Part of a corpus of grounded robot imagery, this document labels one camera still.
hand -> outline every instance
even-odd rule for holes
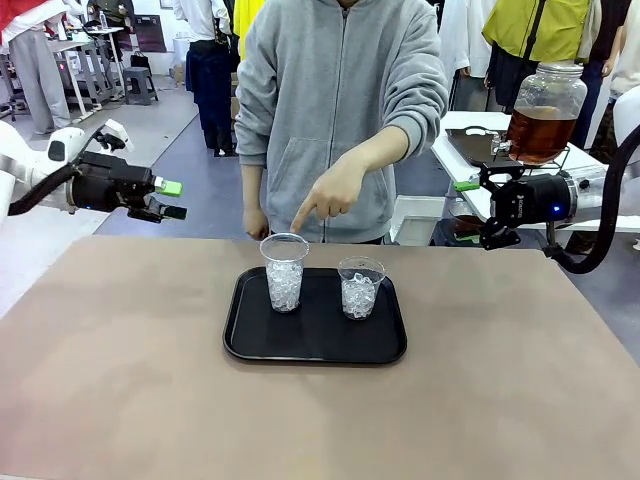
[[[613,68],[615,66],[615,60],[607,60],[606,62],[604,62],[604,65],[602,67],[602,78],[606,78],[609,75],[611,75],[611,72],[613,72]]]
[[[320,220],[348,213],[358,201],[362,179],[367,171],[363,160],[355,150],[350,150],[322,174],[300,206],[291,224],[291,231],[300,231],[313,210]]]
[[[249,209],[245,208],[244,213],[242,214],[242,222],[244,224],[245,231],[254,240],[264,240],[271,232],[267,216],[260,207]]]

red sleeve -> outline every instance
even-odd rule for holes
[[[45,2],[46,0],[0,0],[0,43],[2,31],[14,18]]]

clear plastic cup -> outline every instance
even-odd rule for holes
[[[368,257],[350,257],[340,262],[342,311],[352,320],[365,320],[376,303],[378,288],[384,280],[384,266]]]
[[[300,304],[304,257],[309,253],[309,244],[299,235],[278,233],[260,243],[260,253],[267,267],[271,307],[280,313],[292,312]]]

pointing finger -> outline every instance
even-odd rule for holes
[[[291,231],[293,233],[298,233],[300,231],[302,225],[304,225],[304,222],[307,220],[307,217],[314,208],[316,208],[316,202],[311,198],[311,196],[308,196],[302,205],[300,205],[298,213],[296,213],[296,216],[291,223]]]

brown liquid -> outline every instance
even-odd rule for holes
[[[484,225],[482,220],[473,215],[457,215],[454,218],[456,222],[453,229],[456,233],[477,233]]]
[[[529,165],[550,162],[566,148],[575,125],[576,120],[562,120],[555,107],[520,108],[507,131],[509,157]]]

